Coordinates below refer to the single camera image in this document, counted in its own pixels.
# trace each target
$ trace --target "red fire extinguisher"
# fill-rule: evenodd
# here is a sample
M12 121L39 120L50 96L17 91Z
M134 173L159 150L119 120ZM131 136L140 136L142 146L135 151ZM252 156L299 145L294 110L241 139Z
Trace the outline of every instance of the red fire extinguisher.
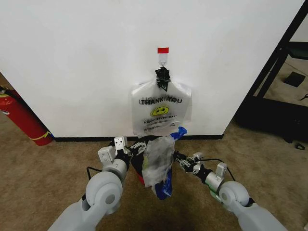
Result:
M0 111L11 119L38 146L52 141L50 132L28 108L15 90L0 87Z

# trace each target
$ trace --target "clear plastic bag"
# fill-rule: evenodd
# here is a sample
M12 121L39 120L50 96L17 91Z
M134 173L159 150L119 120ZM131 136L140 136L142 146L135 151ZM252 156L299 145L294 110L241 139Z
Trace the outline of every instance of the clear plastic bag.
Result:
M140 137L170 134L187 120L191 89L170 81L166 71L168 78L161 80L157 74L157 79L138 85L131 92L133 132Z
M142 176L146 187L165 181L173 162L175 140L171 136L162 136L149 141L144 152Z

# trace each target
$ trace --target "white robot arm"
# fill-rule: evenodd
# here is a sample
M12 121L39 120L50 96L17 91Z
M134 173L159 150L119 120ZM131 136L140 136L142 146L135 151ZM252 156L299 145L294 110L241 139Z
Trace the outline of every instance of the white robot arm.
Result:
M286 231L287 229L265 208L258 206L247 189L236 181L224 182L227 165L220 162L216 172L206 169L200 161L202 153L186 157L175 152L175 159L186 172L192 172L210 188L211 195L237 218L243 231Z
M116 137L115 148L109 146L98 151L102 172L89 180L85 195L67 207L49 231L95 231L105 215L119 208L130 159L126 144L126 137Z

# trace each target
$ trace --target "smiley face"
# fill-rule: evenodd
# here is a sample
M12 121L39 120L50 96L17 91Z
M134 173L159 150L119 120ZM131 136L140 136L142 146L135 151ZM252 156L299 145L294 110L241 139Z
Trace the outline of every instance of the smiley face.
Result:
M151 116L160 116L160 115L167 114L168 112L169 112L168 107L157 107L151 112Z

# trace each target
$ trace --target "black cable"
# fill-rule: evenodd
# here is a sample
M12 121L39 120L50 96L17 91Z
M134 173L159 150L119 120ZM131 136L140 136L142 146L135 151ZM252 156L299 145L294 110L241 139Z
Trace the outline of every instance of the black cable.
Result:
M217 158L209 158L209 159L197 159L197 161L211 161L211 160L217 160L217 161L220 161L220 162L223 162L222 160L220 159L217 159ZM227 170L228 172L230 173L230 176L232 177L232 180L236 181L234 176L232 175L230 169L227 167Z
M89 166L88 166L88 167L87 167L87 174L88 174L89 180L91 179L91 174L90 174L89 169L94 170L94 171L97 171L97 172L101 172L101 170L99 170L99 169L97 169L97 168L93 168L93 167L89 167Z

